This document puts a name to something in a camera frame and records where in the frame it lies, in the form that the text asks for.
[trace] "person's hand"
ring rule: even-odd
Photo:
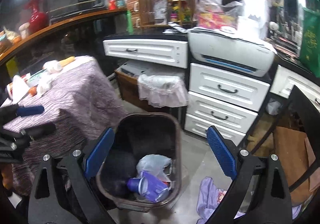
[[[12,165],[10,163],[0,163],[0,171],[3,186],[10,190],[13,185]]]

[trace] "white cabinet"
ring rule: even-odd
[[[105,54],[187,68],[188,42],[162,39],[104,40]]]
[[[288,98],[294,85],[296,85],[320,111],[320,87],[305,77],[278,65],[270,92]]]
[[[186,114],[185,130],[190,131],[194,134],[206,138],[207,129],[212,125],[214,125],[217,128],[217,130],[224,138],[232,140],[236,146],[241,142],[241,140],[245,136],[244,133],[241,133],[239,131],[218,125],[214,122],[210,122],[190,114]]]
[[[192,63],[190,91],[259,111],[270,84],[233,72]]]
[[[195,92],[189,92],[188,114],[246,133],[257,113]]]

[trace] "red can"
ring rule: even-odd
[[[108,3],[109,3],[108,9],[112,10],[117,8],[116,0],[108,0]]]

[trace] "black drawer handle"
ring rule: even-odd
[[[125,51],[126,52],[136,52],[136,51],[138,51],[138,49],[130,50],[130,49],[127,48]]]
[[[225,116],[225,118],[221,118],[221,117],[219,117],[219,116],[215,116],[213,111],[211,111],[211,115],[212,115],[213,117],[217,118],[217,119],[220,119],[220,120],[227,120],[227,119],[229,118],[228,116]]]
[[[222,91],[224,91],[224,92],[226,92],[226,93],[232,93],[232,94],[235,94],[235,93],[237,93],[237,92],[238,92],[238,90],[237,90],[237,89],[235,89],[234,91],[230,91],[230,90],[222,89],[220,84],[218,84],[218,88],[219,88],[219,90],[222,90]]]

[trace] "purple tablecloth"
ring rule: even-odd
[[[13,164],[13,185],[21,195],[29,195],[32,183],[45,154],[66,156],[74,147],[82,148],[88,139],[96,139],[107,127],[117,127],[126,115],[121,100],[102,73],[96,60],[61,74],[41,98],[26,97],[19,105],[44,106],[41,115],[18,117],[4,126],[20,129],[53,122],[56,132],[30,144],[22,164]]]

